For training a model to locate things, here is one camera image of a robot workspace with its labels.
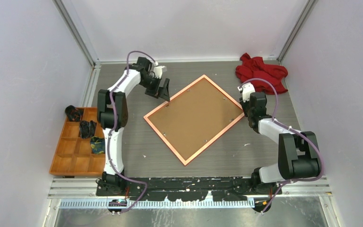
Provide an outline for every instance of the wooden tray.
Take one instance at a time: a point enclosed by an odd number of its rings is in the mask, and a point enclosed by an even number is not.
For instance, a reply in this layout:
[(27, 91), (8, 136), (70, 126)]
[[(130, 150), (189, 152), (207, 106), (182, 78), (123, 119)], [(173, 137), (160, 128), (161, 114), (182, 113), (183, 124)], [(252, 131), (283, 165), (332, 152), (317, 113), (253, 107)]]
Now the wooden tray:
[(203, 75), (144, 119), (187, 165), (243, 116), (240, 104)]
[[(82, 120), (97, 122), (95, 136), (104, 137), (101, 125), (96, 119), (96, 108), (78, 107), (83, 112)], [(82, 139), (80, 122), (71, 122), (66, 117), (58, 146), (49, 173), (60, 176), (101, 176), (104, 171), (105, 154), (92, 153), (90, 138)]]

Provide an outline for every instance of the white wall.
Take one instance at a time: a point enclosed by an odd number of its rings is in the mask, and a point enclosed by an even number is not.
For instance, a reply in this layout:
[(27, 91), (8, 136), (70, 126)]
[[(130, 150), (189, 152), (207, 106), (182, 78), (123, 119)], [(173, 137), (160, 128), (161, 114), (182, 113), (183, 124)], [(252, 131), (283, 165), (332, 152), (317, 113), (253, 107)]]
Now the white wall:
[(66, 0), (100, 61), (277, 57), (307, 0)]
[(0, 1), (0, 227), (41, 226), (64, 108), (90, 70), (52, 1)]
[(363, 1), (319, 1), (283, 65), (301, 128), (317, 134), (344, 226), (363, 226)]

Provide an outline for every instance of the cork board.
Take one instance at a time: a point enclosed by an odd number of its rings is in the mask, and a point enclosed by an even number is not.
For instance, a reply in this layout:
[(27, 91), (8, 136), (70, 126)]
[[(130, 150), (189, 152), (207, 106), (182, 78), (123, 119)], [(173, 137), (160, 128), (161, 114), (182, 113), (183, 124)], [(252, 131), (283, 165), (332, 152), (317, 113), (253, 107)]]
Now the cork board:
[(187, 165), (243, 116), (240, 104), (203, 75), (144, 119)]

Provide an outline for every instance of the red cloth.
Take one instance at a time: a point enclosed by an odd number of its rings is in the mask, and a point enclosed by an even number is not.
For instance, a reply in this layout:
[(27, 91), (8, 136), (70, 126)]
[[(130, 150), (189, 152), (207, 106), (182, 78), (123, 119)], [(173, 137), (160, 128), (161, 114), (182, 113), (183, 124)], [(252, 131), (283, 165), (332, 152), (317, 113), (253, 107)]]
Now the red cloth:
[[(287, 69), (280, 65), (265, 64), (262, 57), (251, 58), (247, 53), (240, 58), (242, 65), (237, 66), (236, 76), (243, 83), (251, 78), (261, 78), (271, 83), (278, 94), (287, 92), (282, 84), (282, 79), (287, 76)], [(273, 95), (272, 88), (265, 82), (252, 81), (255, 91), (264, 91), (267, 95)]]

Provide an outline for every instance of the table surface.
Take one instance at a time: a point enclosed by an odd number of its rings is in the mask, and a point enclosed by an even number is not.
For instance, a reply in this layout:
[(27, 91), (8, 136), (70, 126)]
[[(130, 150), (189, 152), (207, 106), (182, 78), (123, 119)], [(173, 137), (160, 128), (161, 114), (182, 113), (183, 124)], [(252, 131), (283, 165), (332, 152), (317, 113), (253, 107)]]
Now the table surface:
[[(240, 93), (235, 68), (240, 61), (163, 63), (169, 78), (170, 96), (186, 87), (203, 74), (211, 78), (235, 100)], [(125, 64), (103, 64), (99, 73), (93, 105), (100, 89), (107, 89), (122, 76)], [(129, 121), (122, 138), (122, 156), (125, 174), (130, 177), (181, 176), (250, 176), (257, 167), (277, 162), (277, 144), (254, 132), (247, 118), (241, 119), (197, 158), (184, 166), (143, 119), (163, 100), (144, 94), (145, 88), (136, 86), (127, 97)], [(288, 93), (279, 95), (276, 118), (299, 129)], [(268, 96), (268, 114), (272, 114), (275, 98)]]

